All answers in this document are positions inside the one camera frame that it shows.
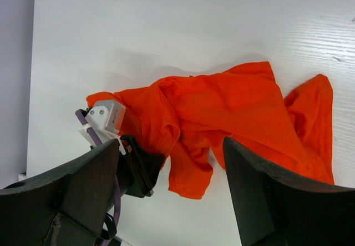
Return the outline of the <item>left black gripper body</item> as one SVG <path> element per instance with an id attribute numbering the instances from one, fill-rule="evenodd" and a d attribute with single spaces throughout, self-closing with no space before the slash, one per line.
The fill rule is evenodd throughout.
<path id="1" fill-rule="evenodd" d="M 126 151 L 119 156 L 116 172 L 121 195 L 151 197 L 165 156 L 147 152 L 132 135 L 121 136 L 121 142 Z"/>

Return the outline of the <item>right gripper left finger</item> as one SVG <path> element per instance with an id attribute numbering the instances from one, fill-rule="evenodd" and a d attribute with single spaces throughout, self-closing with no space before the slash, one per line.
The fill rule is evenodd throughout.
<path id="1" fill-rule="evenodd" d="M 94 245 L 113 195 L 119 142 L 1 190 L 1 245 Z"/>

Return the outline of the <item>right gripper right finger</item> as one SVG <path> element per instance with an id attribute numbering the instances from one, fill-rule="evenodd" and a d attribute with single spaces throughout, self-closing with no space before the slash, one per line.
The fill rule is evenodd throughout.
<path id="1" fill-rule="evenodd" d="M 242 245 L 353 245 L 354 189 L 309 179 L 223 143 Z"/>

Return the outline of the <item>orange t shirt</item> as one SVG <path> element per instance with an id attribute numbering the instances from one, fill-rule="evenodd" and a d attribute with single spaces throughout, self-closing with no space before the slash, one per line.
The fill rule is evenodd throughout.
<path id="1" fill-rule="evenodd" d="M 87 96 L 90 108 L 115 100 L 126 107 L 120 134 L 170 158 L 169 190 L 201 199 L 213 174 L 209 152 L 224 166 L 231 137 L 295 173 L 333 183 L 329 79 L 318 74 L 281 94 L 269 62 L 245 63 L 212 75 L 157 80 L 148 87 Z"/>

